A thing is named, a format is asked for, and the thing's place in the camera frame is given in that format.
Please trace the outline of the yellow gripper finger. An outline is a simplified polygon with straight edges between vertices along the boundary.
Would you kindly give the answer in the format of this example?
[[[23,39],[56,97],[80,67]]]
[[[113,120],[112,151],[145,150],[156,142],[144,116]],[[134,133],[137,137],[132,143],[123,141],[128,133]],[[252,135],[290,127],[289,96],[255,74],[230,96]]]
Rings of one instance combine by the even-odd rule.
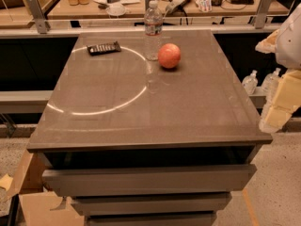
[[[271,84],[261,113],[259,128],[264,133],[275,133],[301,106],[301,71],[289,69]]]
[[[275,30],[266,39],[260,41],[256,46],[255,50],[261,53],[270,54],[276,51],[276,40],[279,30]]]

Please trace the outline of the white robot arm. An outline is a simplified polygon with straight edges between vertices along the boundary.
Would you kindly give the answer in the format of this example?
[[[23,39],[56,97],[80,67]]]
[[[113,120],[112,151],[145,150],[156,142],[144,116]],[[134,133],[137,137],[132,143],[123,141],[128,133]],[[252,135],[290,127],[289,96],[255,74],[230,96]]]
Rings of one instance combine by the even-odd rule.
[[[275,133],[301,106],[301,4],[278,30],[260,41],[255,50],[274,53],[277,64],[287,69],[271,83],[259,123],[262,132]]]

